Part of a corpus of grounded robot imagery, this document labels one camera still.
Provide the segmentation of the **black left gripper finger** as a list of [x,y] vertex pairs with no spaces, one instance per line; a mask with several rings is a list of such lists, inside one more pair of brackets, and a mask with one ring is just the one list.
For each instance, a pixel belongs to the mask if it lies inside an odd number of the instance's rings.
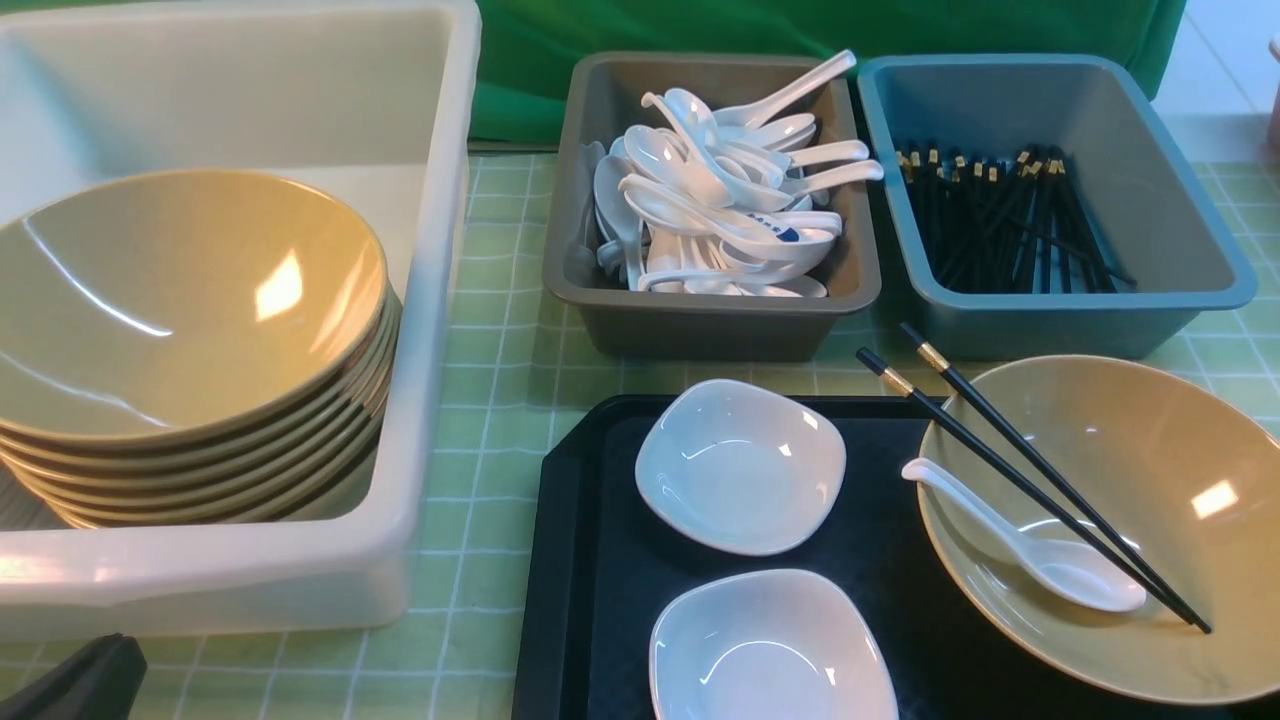
[[132,635],[101,635],[3,697],[3,719],[128,719],[148,664]]

